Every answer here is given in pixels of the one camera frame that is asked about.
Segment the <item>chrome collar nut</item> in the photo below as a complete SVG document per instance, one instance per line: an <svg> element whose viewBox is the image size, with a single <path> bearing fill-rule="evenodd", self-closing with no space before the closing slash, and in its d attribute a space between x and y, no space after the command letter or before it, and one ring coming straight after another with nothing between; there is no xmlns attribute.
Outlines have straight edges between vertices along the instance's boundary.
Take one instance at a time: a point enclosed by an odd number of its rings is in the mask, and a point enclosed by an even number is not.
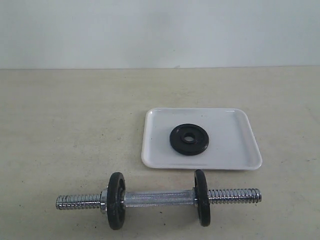
<svg viewBox="0 0 320 240"><path fill-rule="evenodd" d="M101 191L100 194L100 212L102 214L107 213L107 200L108 200L108 188Z"/></svg>

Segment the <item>white rectangular plastic tray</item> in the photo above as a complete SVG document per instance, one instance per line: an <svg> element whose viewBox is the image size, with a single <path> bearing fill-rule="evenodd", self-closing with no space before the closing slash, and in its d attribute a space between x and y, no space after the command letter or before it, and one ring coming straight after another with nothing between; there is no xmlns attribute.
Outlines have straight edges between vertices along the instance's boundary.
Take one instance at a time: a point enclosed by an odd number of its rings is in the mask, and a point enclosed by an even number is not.
<svg viewBox="0 0 320 240"><path fill-rule="evenodd" d="M208 135L207 148L183 155L170 144L170 133L194 124ZM262 156L248 116L237 108L156 107L145 116L142 162L154 169L257 170Z"/></svg>

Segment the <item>chrome threaded dumbbell bar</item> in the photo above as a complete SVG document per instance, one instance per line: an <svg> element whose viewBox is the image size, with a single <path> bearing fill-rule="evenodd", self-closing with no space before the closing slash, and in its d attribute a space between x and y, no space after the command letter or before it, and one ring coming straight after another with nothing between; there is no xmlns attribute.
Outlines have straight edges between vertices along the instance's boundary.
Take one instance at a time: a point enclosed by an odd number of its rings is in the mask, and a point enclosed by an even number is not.
<svg viewBox="0 0 320 240"><path fill-rule="evenodd" d="M100 209L99 194L60 195L55 206L58 210ZM257 204L262 201L261 191L257 188L209 189L211 204ZM136 191L124 192L125 208L146 208L160 206L196 206L195 189L181 191Z"/></svg>

